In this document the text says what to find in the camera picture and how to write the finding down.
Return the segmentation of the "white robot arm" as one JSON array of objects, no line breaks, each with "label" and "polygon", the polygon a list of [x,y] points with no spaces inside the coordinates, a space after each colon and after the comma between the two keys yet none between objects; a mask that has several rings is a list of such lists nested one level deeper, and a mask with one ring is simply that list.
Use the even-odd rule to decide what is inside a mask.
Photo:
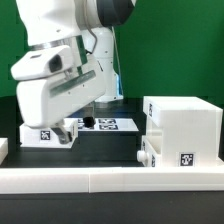
[{"label": "white robot arm", "polygon": [[24,124],[71,141],[64,119],[106,92],[103,68],[82,32],[124,24],[136,0],[16,0],[27,52],[11,67]]}]

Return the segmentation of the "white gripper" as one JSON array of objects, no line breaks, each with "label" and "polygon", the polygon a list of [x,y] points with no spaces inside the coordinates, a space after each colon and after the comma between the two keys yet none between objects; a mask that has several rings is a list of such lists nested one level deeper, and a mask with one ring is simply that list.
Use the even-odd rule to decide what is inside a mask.
[{"label": "white gripper", "polygon": [[71,142],[71,134],[59,122],[84,106],[84,126],[95,125],[94,104],[106,91],[103,71],[93,55],[67,79],[59,73],[45,79],[23,81],[17,85],[17,99],[24,123],[31,128],[47,128],[58,136],[62,145]]}]

